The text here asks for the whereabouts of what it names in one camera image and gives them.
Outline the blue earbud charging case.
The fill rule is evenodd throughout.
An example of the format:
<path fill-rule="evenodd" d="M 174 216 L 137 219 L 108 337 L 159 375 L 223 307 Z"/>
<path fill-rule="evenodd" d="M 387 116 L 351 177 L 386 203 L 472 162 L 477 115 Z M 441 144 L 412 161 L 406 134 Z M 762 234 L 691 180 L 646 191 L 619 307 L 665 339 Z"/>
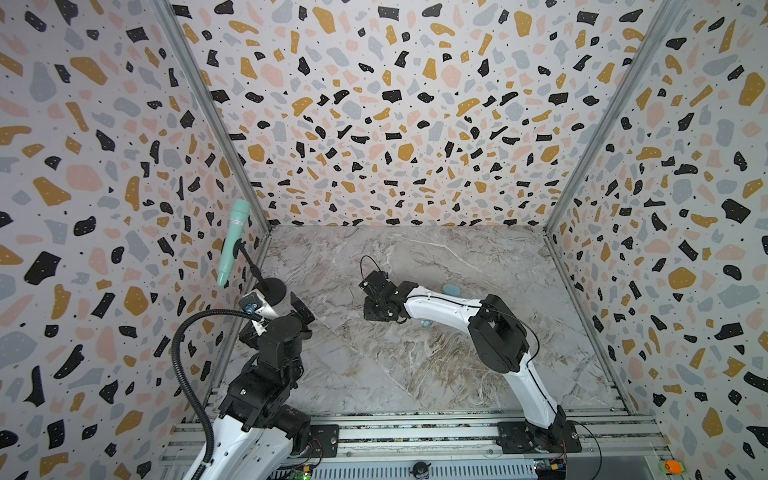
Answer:
<path fill-rule="evenodd" d="M 445 294 L 451 295 L 454 297 L 458 297 L 461 295 L 461 289 L 456 285 L 446 284 L 442 287 L 442 290 Z"/>

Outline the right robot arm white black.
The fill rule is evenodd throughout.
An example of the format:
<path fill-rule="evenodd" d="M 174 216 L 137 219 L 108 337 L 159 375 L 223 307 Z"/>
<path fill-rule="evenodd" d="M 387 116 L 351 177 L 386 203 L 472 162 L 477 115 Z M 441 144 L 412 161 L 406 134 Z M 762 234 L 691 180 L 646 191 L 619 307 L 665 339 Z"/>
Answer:
<path fill-rule="evenodd" d="M 480 361 L 503 376 L 522 407 L 522 422 L 499 427 L 497 444 L 505 453 L 582 451 L 574 423 L 536 371 L 528 330 L 500 297 L 489 294 L 483 299 L 464 299 L 410 281 L 396 285 L 381 270 L 370 272 L 359 287 L 365 294 L 364 318 L 368 321 L 401 323 L 413 318 L 469 335 Z"/>

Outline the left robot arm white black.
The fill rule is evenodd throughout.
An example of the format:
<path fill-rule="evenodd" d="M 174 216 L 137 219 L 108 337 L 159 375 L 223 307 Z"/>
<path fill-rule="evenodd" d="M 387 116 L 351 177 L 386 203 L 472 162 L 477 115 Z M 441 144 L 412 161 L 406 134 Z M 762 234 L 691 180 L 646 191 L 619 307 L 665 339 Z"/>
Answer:
<path fill-rule="evenodd" d="M 191 386 L 181 360 L 185 331 L 211 316 L 248 321 L 253 331 L 246 344 L 255 350 L 212 419 Z M 289 293 L 273 305 L 254 290 L 240 300 L 240 308 L 195 313 L 177 328 L 171 340 L 175 377 L 202 427 L 204 446 L 189 467 L 187 479 L 233 479 L 244 474 L 266 479 L 289 457 L 302 454 L 309 444 L 310 416 L 289 406 L 291 392 L 304 373 L 302 344 L 312 336 L 313 313 Z"/>

